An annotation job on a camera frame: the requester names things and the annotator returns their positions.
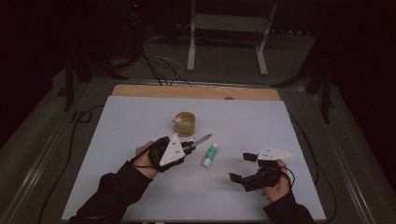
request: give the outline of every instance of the black cable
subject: black cable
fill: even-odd
[[[295,180],[296,180],[296,176],[294,175],[294,172],[293,172],[291,169],[289,169],[288,167],[280,166],[280,168],[285,168],[285,169],[288,170],[288,171],[291,173],[291,175],[293,176],[292,182],[290,183],[290,188],[292,188],[293,185],[294,185],[294,182],[295,182]],[[285,177],[287,177],[288,180],[290,181],[290,177],[289,177],[287,174],[283,173],[282,171],[281,171],[280,173],[281,173],[282,175],[284,175]]]
[[[301,126],[300,123],[298,122],[297,118],[295,118],[294,115],[293,115],[289,110],[288,110],[288,112],[289,112],[289,114],[290,114],[291,120],[294,121],[294,123],[297,124],[298,128],[299,128],[300,131],[302,132],[302,134],[303,134],[303,136],[304,136],[304,140],[305,140],[305,142],[306,142],[306,144],[307,144],[307,146],[308,146],[308,148],[309,148],[309,151],[310,151],[311,154],[312,154],[312,158],[314,159],[315,165],[316,165],[316,167],[317,167],[317,179],[316,179],[316,181],[315,181],[315,186],[316,186],[317,183],[318,183],[318,170],[320,170],[320,172],[323,174],[323,177],[325,178],[327,184],[329,185],[330,190],[332,191],[332,198],[333,198],[333,200],[334,200],[334,211],[333,211],[333,213],[332,213],[332,216],[331,216],[330,218],[328,218],[327,220],[325,220],[325,221],[324,221],[323,223],[321,223],[321,224],[330,223],[330,222],[334,219],[335,215],[337,214],[337,210],[338,210],[337,198],[335,197],[335,192],[334,192],[334,189],[333,189],[333,187],[332,187],[332,183],[330,182],[329,178],[326,176],[326,174],[323,172],[322,168],[321,168],[320,165],[318,164],[318,161],[317,161],[317,158],[316,158],[316,156],[315,156],[314,150],[313,150],[313,148],[312,148],[312,146],[311,146],[311,142],[309,141],[309,138],[308,138],[308,136],[306,135],[305,131],[303,130],[302,126]]]
[[[73,151],[73,142],[74,142],[74,135],[76,132],[76,128],[78,126],[78,124],[80,123],[80,120],[87,114],[92,115],[91,111],[93,111],[94,109],[100,108],[100,107],[104,107],[104,105],[98,105],[95,106],[87,111],[85,111],[82,115],[78,116],[74,126],[73,126],[73,131],[71,133],[71,138],[70,138],[70,144],[69,144],[69,152],[68,152],[68,156],[67,156],[67,160],[66,160],[66,164],[64,165],[64,168],[62,169],[61,174],[59,175],[58,179],[56,180],[55,184],[52,186],[51,190],[49,191],[49,194],[47,195],[46,200],[44,201],[43,205],[41,206],[41,211],[40,211],[40,216],[38,217],[38,224],[41,224],[41,220],[43,219],[44,216],[44,210],[47,206],[48,201],[50,200],[50,196],[52,195],[53,191],[55,191],[56,187],[58,186],[62,176],[64,175],[64,172],[66,171],[67,166],[69,165],[70,159],[72,157],[72,151]]]
[[[310,68],[308,71],[301,73],[301,71],[295,75],[294,77],[288,78],[285,81],[282,81],[280,83],[276,83],[276,84],[272,84],[270,85],[271,88],[276,88],[276,89],[283,89],[287,86],[289,86],[290,84],[303,79],[304,77],[309,77],[309,76],[313,76],[314,74],[317,74],[320,69],[323,69],[323,65],[322,64],[317,64],[314,67]]]
[[[167,66],[165,66],[165,65],[163,65],[163,64],[161,64],[161,63],[157,63],[157,62],[153,61],[153,62],[155,62],[155,63],[157,63],[157,64],[159,64],[159,65],[161,65],[161,66],[164,66],[164,67],[166,67],[166,68],[168,68],[168,69],[172,69],[172,71],[174,72],[174,74],[175,74],[175,75],[174,75],[174,78],[172,79],[172,81],[171,81],[171,83],[170,83],[169,86],[172,86],[173,83],[175,82],[175,80],[176,80],[178,77],[180,77],[184,82],[186,82],[189,86],[192,87],[192,85],[191,85],[184,77],[182,77],[182,76],[180,75],[182,69],[180,70],[179,73],[177,73],[177,71],[175,70],[175,68],[174,68],[170,63],[168,63],[164,58],[159,57],[159,56],[153,54],[152,52],[148,51],[146,48],[144,48],[144,51],[147,52],[148,55],[151,55],[151,56],[153,56],[153,57],[155,57],[155,58],[157,58],[157,59],[160,59],[161,61],[163,61],[164,63],[166,63],[167,65],[170,66],[170,68],[169,68],[169,67],[167,67]]]
[[[137,63],[137,58],[130,59],[130,60],[128,60],[125,63],[119,63],[119,64],[112,65],[110,67],[110,69],[115,70],[117,72],[120,72],[120,71],[123,71],[123,70],[125,70],[127,68],[130,68],[131,66],[135,65],[136,63]]]
[[[225,79],[226,77],[228,77],[231,73],[235,72],[235,71],[238,70],[240,67],[242,67],[242,66],[245,65],[245,63],[246,63],[246,62],[248,61],[248,59],[250,58],[250,54],[251,54],[251,49],[248,50],[248,55],[247,55],[246,59],[245,59],[242,63],[240,63],[238,66],[236,66],[232,71],[228,72],[228,73],[221,79],[221,81],[219,82],[219,86],[221,86],[222,82],[224,81],[224,79]]]
[[[318,183],[318,179],[319,179],[319,170],[318,170],[319,169],[319,164],[318,164],[318,161],[317,161],[317,156],[315,155],[315,152],[312,149],[311,142],[309,141],[308,136],[304,132],[303,127],[300,125],[300,123],[298,122],[297,118],[289,110],[288,110],[288,112],[289,112],[291,120],[297,125],[297,127],[300,129],[301,133],[303,134],[303,137],[304,137],[304,140],[305,140],[305,142],[307,144],[309,152],[311,153],[312,159],[314,160],[314,164],[315,164],[315,168],[316,168],[316,177],[315,177],[314,184],[316,186],[317,183]]]
[[[143,156],[143,154],[145,154],[147,151],[149,151],[149,147],[146,147],[143,151],[141,151],[139,154],[137,154],[136,156],[134,156],[134,157],[131,159],[131,163],[134,163],[134,161],[136,161],[137,158]]]
[[[157,70],[157,68],[154,67],[149,61],[147,61],[147,63],[148,63],[148,66],[152,69],[152,71],[153,71],[158,77],[160,77],[160,78],[163,79],[163,82],[165,82],[165,85],[167,86],[167,85],[168,85],[167,78],[166,78],[165,76],[163,76],[161,73],[159,73],[158,70]]]
[[[133,164],[132,164],[132,166],[133,166],[133,167],[137,167],[137,168],[151,168],[151,167],[152,167],[152,165],[138,166],[138,165],[133,165]]]
[[[145,54],[143,54],[143,58],[146,60],[147,64],[148,64],[148,68],[151,71],[152,75],[154,75],[155,78],[157,78],[158,82],[160,83],[160,85],[162,86],[163,84],[161,83],[160,78],[158,77],[158,75],[155,73],[155,71],[152,69],[151,64],[149,63],[149,59],[146,57]]]
[[[91,58],[89,55],[82,51],[78,51],[78,56],[80,56],[83,60],[85,60],[90,66],[93,66],[103,72],[105,72],[107,75],[113,77],[114,79],[121,79],[121,80],[126,80],[129,79],[128,77],[123,77],[120,74],[114,72],[111,67],[108,67],[101,62],[97,62],[95,59]]]

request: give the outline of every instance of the table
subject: table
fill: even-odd
[[[95,192],[101,175],[117,172],[134,156],[136,147],[150,138],[172,134],[173,116],[185,110],[194,112],[197,118],[194,136],[213,136],[178,167],[157,175],[142,200],[127,209],[125,221],[267,219],[262,207],[268,202],[261,192],[247,193],[228,177],[228,173],[253,175],[257,163],[244,161],[242,153],[260,152],[263,142],[297,154],[284,160],[297,176],[293,188],[296,200],[315,219],[325,219],[286,107],[276,91],[133,85],[117,86],[108,98],[62,219],[73,216]],[[200,164],[214,141],[219,144],[219,151],[209,169],[205,169]]]
[[[195,0],[191,0],[191,32],[190,32],[190,48],[189,58],[187,60],[187,70],[193,71],[195,65],[195,30],[223,30],[223,31],[242,31],[262,33],[262,41],[256,46],[256,56],[260,67],[260,74],[268,75],[267,66],[265,64],[262,51],[264,50],[265,42],[270,33],[272,21],[276,12],[277,4],[272,5],[271,12],[268,16],[262,18],[258,17],[240,17],[240,16],[226,16],[226,15],[211,15],[196,13]]]

